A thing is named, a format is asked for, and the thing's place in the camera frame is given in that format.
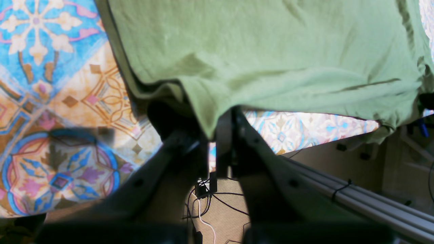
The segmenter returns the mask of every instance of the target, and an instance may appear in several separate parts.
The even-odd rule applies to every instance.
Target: green fabric
[[[378,120],[380,140],[434,92],[415,0],[96,2],[132,93],[189,101],[208,138],[244,105]]]

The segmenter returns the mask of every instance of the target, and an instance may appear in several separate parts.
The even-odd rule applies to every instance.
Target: white cable
[[[209,226],[211,228],[211,230],[213,230],[213,234],[214,234],[214,242],[213,242],[213,244],[216,244],[216,231],[214,230],[214,227],[212,225],[210,225],[209,223],[207,223],[207,222],[205,222],[205,221],[202,220],[202,217],[201,217],[201,201],[197,198],[197,196],[194,193],[192,193],[192,195],[197,199],[197,202],[199,203],[199,208],[197,210],[198,214],[199,214],[199,220],[203,224]]]

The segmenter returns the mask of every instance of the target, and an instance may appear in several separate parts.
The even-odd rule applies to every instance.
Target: colorful tile pattern
[[[426,2],[422,12],[432,16]],[[434,22],[423,21],[433,36]],[[93,0],[0,1],[0,218],[116,190],[161,145],[136,107]],[[337,115],[245,114],[277,154],[378,128]]]

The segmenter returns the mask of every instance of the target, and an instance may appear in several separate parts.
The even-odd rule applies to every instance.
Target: black cable tie
[[[341,190],[347,188],[347,187],[350,186],[350,185],[352,185],[352,180],[351,180],[351,179],[348,179],[348,184],[347,184],[347,185],[345,185],[345,186],[343,186],[343,187],[337,189],[335,192],[333,192],[333,195],[332,195],[332,202],[334,202],[334,201],[336,200],[336,194],[338,193],[338,191],[341,191]]]

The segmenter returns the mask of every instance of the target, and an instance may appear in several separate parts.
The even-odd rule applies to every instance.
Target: screw hole
[[[289,185],[294,187],[294,188],[297,188],[299,186],[298,181],[296,181],[296,180],[290,180]]]
[[[138,179],[134,182],[134,187],[141,187],[143,185],[143,180]]]

